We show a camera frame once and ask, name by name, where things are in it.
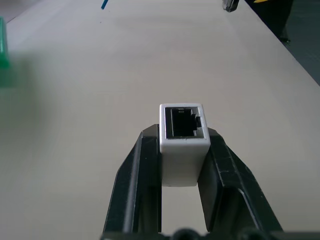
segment green object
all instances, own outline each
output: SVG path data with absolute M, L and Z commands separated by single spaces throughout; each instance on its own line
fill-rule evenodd
M 6 22 L 0 17 L 0 68 L 9 67 Z

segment white table surface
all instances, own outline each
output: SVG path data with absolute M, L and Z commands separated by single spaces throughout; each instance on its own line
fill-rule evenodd
M 1 239 L 98 239 L 117 169 L 180 102 L 203 104 L 285 230 L 320 230 L 320 87 L 249 7 L 101 3 L 45 0 L 7 26 Z M 164 233 L 205 231 L 196 187 L 164 188 L 162 215 Z

